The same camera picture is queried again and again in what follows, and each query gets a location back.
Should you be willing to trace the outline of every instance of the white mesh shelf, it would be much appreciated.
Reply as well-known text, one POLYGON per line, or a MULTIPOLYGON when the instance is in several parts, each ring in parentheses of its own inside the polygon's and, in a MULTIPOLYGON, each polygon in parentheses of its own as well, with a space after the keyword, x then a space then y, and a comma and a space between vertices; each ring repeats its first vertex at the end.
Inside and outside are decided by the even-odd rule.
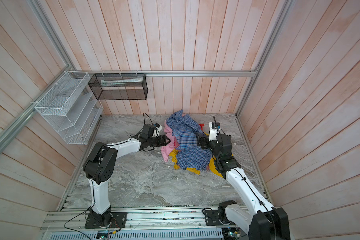
POLYGON ((88 81, 88 73, 66 72, 35 107, 68 144, 87 144, 103 110, 92 93, 81 95, 88 81))

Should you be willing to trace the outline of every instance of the marble tabletop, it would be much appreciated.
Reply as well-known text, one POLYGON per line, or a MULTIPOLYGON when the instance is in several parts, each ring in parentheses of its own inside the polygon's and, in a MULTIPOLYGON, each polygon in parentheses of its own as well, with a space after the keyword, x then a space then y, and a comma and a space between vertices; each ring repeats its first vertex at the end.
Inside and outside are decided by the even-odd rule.
MULTIPOLYGON (((241 137, 234 114, 190 114, 198 123, 220 122, 221 129, 231 135, 232 153, 241 164, 248 178, 260 189, 253 164, 241 137)), ((153 123, 164 124, 169 114, 150 115, 153 123)), ((114 115, 102 118, 101 125, 92 146, 96 142, 111 143, 127 139, 143 126, 142 115, 114 115)), ((234 200, 243 203, 234 188, 223 178, 211 171, 200 175, 187 170, 173 168, 169 159, 164 162, 157 147, 149 152, 134 152, 117 159, 114 173, 109 181, 109 201, 112 207, 168 206, 168 205, 218 205, 234 200)), ((82 171, 64 207, 86 208, 91 204, 89 182, 82 171)))

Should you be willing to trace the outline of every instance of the pile of clothes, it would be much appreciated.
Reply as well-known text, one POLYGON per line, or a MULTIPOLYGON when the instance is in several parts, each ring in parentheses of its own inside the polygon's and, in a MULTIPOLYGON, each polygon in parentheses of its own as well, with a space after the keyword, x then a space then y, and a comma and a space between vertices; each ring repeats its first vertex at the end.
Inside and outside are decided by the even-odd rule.
POLYGON ((164 161, 167 162, 171 156, 175 169, 186 169, 196 174, 200 174, 200 170, 210 169, 221 176, 215 169, 211 151, 197 146, 196 132, 203 136, 206 134, 189 114, 183 114, 183 110, 177 111, 167 118, 164 125, 164 132, 171 140, 167 146, 161 147, 164 161))

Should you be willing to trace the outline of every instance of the pink cloth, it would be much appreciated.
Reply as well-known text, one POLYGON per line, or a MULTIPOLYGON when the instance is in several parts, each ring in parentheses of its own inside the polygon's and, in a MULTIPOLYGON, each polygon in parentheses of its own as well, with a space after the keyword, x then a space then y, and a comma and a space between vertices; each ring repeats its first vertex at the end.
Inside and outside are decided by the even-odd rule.
POLYGON ((166 132, 166 136, 171 141, 167 144, 167 146, 161 147, 161 155, 165 162, 168 162, 168 155, 173 151, 175 147, 179 146, 179 143, 176 140, 176 137, 172 135, 172 128, 168 127, 167 121, 164 122, 164 132, 166 132))

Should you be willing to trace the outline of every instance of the blue plaid shirt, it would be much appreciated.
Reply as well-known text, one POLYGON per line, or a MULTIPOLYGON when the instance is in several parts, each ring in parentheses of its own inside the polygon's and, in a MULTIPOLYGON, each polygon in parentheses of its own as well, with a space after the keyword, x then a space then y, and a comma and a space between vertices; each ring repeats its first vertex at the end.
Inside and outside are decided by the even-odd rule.
POLYGON ((200 125, 189 114, 182 117, 183 109, 173 113, 167 119, 168 127, 172 128, 173 136, 176 137, 180 152, 176 155, 177 164, 182 168, 194 167, 197 170, 206 169, 211 160, 212 153, 209 149, 201 149, 196 146, 196 132, 205 136, 200 125))

